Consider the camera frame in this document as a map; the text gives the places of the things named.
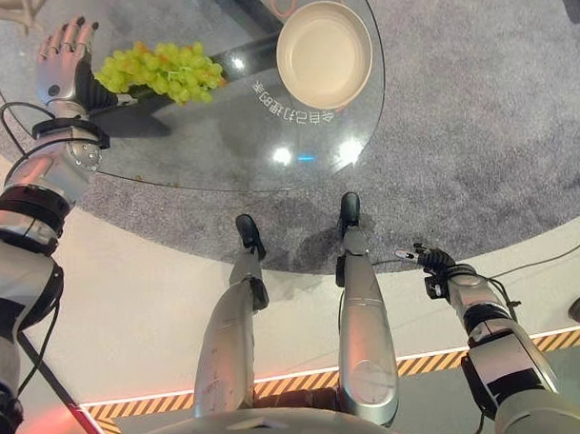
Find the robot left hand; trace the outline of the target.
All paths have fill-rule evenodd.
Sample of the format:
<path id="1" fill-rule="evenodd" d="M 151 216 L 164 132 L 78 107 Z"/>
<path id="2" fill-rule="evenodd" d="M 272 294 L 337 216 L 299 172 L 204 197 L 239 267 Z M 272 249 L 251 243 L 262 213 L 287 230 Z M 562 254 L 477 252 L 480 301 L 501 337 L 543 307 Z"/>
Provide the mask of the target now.
<path id="1" fill-rule="evenodd" d="M 92 112 L 118 104 L 117 94 L 92 71 L 92 40 L 98 27 L 81 15 L 49 35 L 38 50 L 38 97 L 55 117 L 87 119 Z"/>

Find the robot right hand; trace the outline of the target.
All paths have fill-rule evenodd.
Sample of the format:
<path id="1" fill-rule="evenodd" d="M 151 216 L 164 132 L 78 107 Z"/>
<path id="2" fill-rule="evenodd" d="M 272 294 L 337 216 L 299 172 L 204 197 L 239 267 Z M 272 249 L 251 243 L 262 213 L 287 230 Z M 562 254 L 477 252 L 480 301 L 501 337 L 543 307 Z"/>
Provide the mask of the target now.
<path id="1" fill-rule="evenodd" d="M 428 274 L 438 274 L 455 265 L 454 259 L 441 248 L 414 243 L 411 249 L 397 249 L 395 256 L 402 262 L 420 266 Z"/>

